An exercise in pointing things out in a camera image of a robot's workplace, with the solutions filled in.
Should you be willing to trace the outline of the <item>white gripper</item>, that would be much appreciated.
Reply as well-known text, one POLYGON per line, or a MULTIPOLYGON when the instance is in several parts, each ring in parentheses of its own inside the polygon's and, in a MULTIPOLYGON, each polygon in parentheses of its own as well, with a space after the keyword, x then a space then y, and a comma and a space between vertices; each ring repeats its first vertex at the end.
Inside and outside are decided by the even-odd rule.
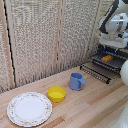
MULTIPOLYGON (((117 48, 125 48, 128 44, 128 33, 102 33, 99 39, 99 43, 102 45, 116 47, 113 54, 116 55, 117 48)), ((103 52, 106 52, 107 46, 103 47, 103 52)))

